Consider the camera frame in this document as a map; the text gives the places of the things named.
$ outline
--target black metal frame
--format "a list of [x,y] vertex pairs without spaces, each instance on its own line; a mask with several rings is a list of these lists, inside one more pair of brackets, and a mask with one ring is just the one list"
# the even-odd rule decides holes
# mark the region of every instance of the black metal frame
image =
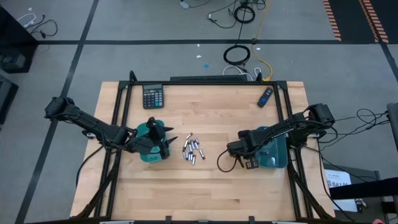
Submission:
[[[286,104],[286,110],[287,110],[287,115],[288,117],[291,117],[293,112],[292,112],[292,107],[290,104],[290,97],[289,97],[289,91],[287,88],[287,82],[286,81],[275,81],[275,82],[263,82],[261,75],[258,76],[257,80],[255,82],[231,82],[231,81],[217,81],[217,82],[209,82],[209,81],[194,81],[194,82],[186,82],[186,81],[144,81],[144,82],[139,82],[137,81],[137,78],[133,72],[130,72],[129,80],[128,81],[119,81],[118,85],[118,92],[116,94],[116,102],[114,106],[114,111],[113,111],[113,118],[112,118],[112,124],[117,123],[117,118],[120,110],[120,104],[121,104],[121,96],[127,87],[127,94],[125,98],[125,103],[124,103],[124,109],[123,109],[123,116],[122,116],[122,121],[121,121],[121,126],[125,126],[127,123],[127,116],[129,112],[129,107],[130,107],[130,99],[132,95],[132,88],[134,85],[153,85],[153,84],[162,84],[162,85],[252,85],[252,86],[271,86],[274,89],[274,94],[275,94],[275,102],[277,106],[277,114],[278,114],[278,119],[279,121],[284,120],[284,115],[282,112],[282,104],[280,101],[280,95],[279,95],[279,88],[282,89],[283,94],[284,94],[284,100]],[[103,221],[109,221],[111,220],[112,217],[112,211],[113,211],[113,203],[114,203],[114,198],[115,198],[115,193],[116,193],[116,184],[117,184],[117,179],[118,179],[118,172],[119,172],[119,165],[121,161],[121,151],[118,151],[115,155],[114,158],[114,166],[116,164],[116,175],[111,181],[110,185],[110,191],[109,191],[109,198],[108,198],[108,206],[106,208],[106,215],[104,217],[101,217],[101,207],[103,203],[103,196],[100,197],[98,200],[98,203],[96,204],[95,207],[95,212],[94,212],[94,217],[75,217],[70,220],[59,220],[59,221],[51,221],[51,222],[40,222],[40,223],[46,223],[46,224],[55,224],[55,223],[81,223],[82,220],[85,220],[87,223],[100,223]],[[311,193],[307,190],[307,183],[305,181],[305,171],[303,169],[303,164],[302,164],[302,158],[301,158],[301,153],[300,151],[295,152],[295,158],[297,161],[297,168],[298,168],[298,174],[295,173],[293,174],[291,171],[294,170],[294,167],[292,166],[291,162],[291,156],[290,156],[290,149],[287,147],[287,154],[288,154],[288,159],[289,159],[289,165],[288,165],[288,174],[289,174],[289,184],[290,184],[290,190],[292,194],[292,203],[294,206],[294,212],[295,212],[295,221],[299,222],[307,222],[307,223],[346,223],[342,222],[339,220],[330,220],[327,219],[328,216],[322,216],[321,218],[326,218],[326,219],[314,219],[312,215],[312,207],[310,205],[310,201],[312,201],[312,205],[316,207],[320,207],[319,204],[317,204],[315,198],[311,195]],[[103,165],[103,170],[101,173],[101,179],[100,179],[100,186],[105,182],[107,176],[108,176],[108,169],[109,169],[109,162],[110,162],[111,155],[109,153],[106,153],[105,158],[104,158],[104,165]],[[300,213],[300,205],[299,205],[299,198],[297,196],[297,188],[296,184],[305,192],[304,194],[304,200],[305,200],[305,208],[307,212],[307,217],[302,217]],[[257,222],[254,220],[254,217],[249,217],[248,222],[238,222],[238,221],[172,221],[170,216],[167,216],[165,220],[135,220],[134,223],[195,223],[195,222],[204,222],[204,223],[217,223],[217,224],[222,224],[222,223],[250,223],[250,224],[255,224],[255,223],[272,223],[272,222]]]

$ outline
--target wooden table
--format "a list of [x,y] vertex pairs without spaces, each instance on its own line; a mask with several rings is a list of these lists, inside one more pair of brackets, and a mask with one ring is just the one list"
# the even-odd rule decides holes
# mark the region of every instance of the wooden table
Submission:
[[[303,83],[288,82],[288,86],[293,113],[303,111],[308,105]],[[117,87],[117,82],[104,82],[99,94],[95,116],[107,123],[112,119]],[[142,162],[139,154],[123,151],[112,219],[164,220],[171,215],[173,220],[238,221],[248,220],[252,215],[259,221],[294,220],[286,169],[245,170],[238,164],[232,172],[222,173],[216,165],[227,142],[238,140],[238,131],[278,122],[274,96],[264,108],[256,105],[264,90],[264,86],[164,86],[164,108],[144,110],[142,87],[134,86],[127,126],[136,128],[154,116],[173,127],[169,137],[178,136],[178,139],[170,147],[170,157],[155,164]],[[282,91],[280,97],[286,118]],[[183,160],[181,153],[190,132],[199,139],[206,156],[206,160],[202,160],[198,155],[195,166]],[[308,145],[316,147],[312,139]],[[96,140],[88,141],[86,157],[98,147]],[[302,158],[309,190],[334,216],[332,203],[322,186],[318,154],[303,149]],[[82,211],[98,189],[103,161],[102,150],[82,169],[71,215]],[[234,159],[225,154],[220,166],[228,169],[233,162]],[[302,216],[305,216],[299,188],[297,192]],[[107,201],[108,192],[104,195],[103,214]]]

